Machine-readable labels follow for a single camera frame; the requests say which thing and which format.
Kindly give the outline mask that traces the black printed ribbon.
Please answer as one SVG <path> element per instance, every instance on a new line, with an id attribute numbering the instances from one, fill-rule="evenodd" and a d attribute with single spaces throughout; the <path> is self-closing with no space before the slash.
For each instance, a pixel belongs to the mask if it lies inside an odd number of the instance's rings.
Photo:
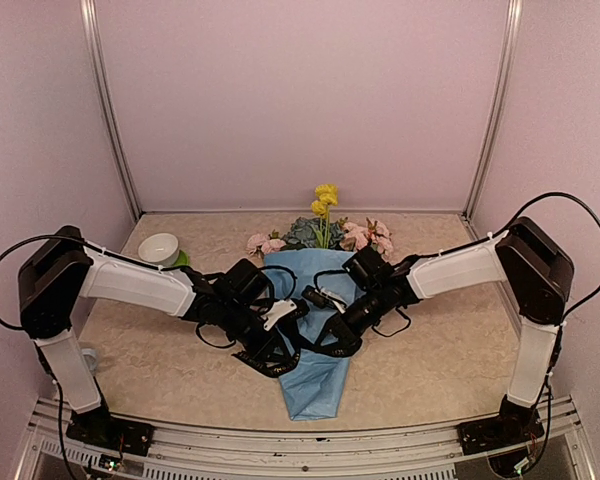
<path id="1" fill-rule="evenodd" d="M 252 329 L 237 341 L 243 349 L 232 357 L 268 378 L 278 378 L 294 370 L 303 351 L 347 358 L 362 344 L 361 337 L 336 317 L 326 321 L 314 340 L 301 334 L 297 322 L 291 320 L 271 331 L 263 327 Z"/>

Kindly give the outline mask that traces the pale pink fake flower stem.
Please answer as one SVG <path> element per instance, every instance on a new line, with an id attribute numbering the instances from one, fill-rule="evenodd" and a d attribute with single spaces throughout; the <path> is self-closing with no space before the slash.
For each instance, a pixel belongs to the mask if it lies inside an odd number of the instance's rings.
<path id="1" fill-rule="evenodd" d="M 370 246 L 384 260 L 388 260 L 394 252 L 390 230 L 377 219 L 367 218 L 364 224 L 345 221 L 341 224 L 341 230 L 344 236 L 339 246 L 345 251 L 357 252 Z"/>

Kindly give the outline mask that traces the blue fake flower bunch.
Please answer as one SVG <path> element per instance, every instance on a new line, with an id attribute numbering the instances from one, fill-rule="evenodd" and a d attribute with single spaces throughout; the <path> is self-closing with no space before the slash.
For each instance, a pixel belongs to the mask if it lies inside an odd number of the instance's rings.
<path id="1" fill-rule="evenodd" d="M 282 239 L 291 249 L 319 248 L 316 239 L 316 230 L 319 229 L 319 218 L 297 218 L 285 233 Z M 344 234 L 338 222 L 331 223 L 330 243 L 328 249 L 341 249 L 340 240 Z"/>

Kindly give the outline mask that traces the yellow fake flower stem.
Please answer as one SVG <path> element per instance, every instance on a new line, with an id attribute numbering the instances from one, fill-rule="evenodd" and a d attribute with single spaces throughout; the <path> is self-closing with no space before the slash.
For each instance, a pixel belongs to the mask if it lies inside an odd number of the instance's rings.
<path id="1" fill-rule="evenodd" d="M 339 204 L 339 190 L 334 184 L 322 184 L 315 188 L 316 199 L 311 203 L 311 210 L 319 218 L 319 229 L 316 230 L 317 245 L 328 249 L 330 243 L 331 220 L 333 207 Z"/>

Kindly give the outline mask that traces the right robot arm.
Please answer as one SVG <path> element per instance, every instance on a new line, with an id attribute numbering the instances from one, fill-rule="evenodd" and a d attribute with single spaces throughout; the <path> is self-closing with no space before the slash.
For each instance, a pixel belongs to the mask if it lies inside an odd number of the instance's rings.
<path id="1" fill-rule="evenodd" d="M 392 233 L 392 261 L 411 253 L 430 253 L 470 240 L 459 214 L 346 212 L 384 222 Z M 524 212 L 545 230 L 575 264 L 570 302 L 575 303 L 600 281 L 600 232 L 591 217 L 564 198 L 540 201 Z M 337 417 L 316 422 L 319 430 L 388 428 L 465 419 L 498 410 L 509 385 L 518 337 L 501 284 L 483 284 L 436 296 L 408 307 L 413 323 L 406 331 L 383 338 L 365 333 L 361 350 L 351 359 Z M 554 370 L 554 395 L 570 395 L 581 418 L 586 416 L 587 386 L 599 354 L 587 353 L 585 319 L 600 310 L 600 294 L 567 318 L 563 350 Z"/>

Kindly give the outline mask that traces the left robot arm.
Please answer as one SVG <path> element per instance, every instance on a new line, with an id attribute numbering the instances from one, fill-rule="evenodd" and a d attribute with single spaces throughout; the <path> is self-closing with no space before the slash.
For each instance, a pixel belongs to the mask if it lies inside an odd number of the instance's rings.
<path id="1" fill-rule="evenodd" d="M 272 281 L 248 260 L 226 273 L 204 275 L 189 266 L 163 267 L 108 251 L 66 225 L 12 245 L 0 254 L 0 263 L 34 242 L 43 245 L 18 271 L 20 322 L 14 328 L 34 343 L 59 396 L 98 444 L 113 443 L 120 424 L 108 413 L 73 331 L 71 313 L 80 298 L 149 308 L 198 328 L 216 326 L 231 345 L 242 346 L 235 358 L 268 378 L 292 371 L 299 361 L 298 348 L 289 348 L 279 330 L 295 324 L 304 303 L 275 298 Z"/>

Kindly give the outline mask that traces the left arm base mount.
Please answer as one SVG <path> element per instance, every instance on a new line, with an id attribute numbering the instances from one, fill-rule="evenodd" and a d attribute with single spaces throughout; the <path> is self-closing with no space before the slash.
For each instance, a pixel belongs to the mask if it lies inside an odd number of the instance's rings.
<path id="1" fill-rule="evenodd" d="M 142 457 L 148 455 L 153 434 L 148 423 L 112 416 L 73 415 L 66 430 L 69 439 Z"/>

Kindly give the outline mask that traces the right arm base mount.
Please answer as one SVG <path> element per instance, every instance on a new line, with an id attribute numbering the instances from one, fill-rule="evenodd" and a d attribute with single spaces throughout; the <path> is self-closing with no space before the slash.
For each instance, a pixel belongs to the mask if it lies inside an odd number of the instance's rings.
<path id="1" fill-rule="evenodd" d="M 545 435 L 545 428 L 537 413 L 527 422 L 515 415 L 496 415 L 463 422 L 458 425 L 457 430 L 464 455 L 498 450 Z"/>

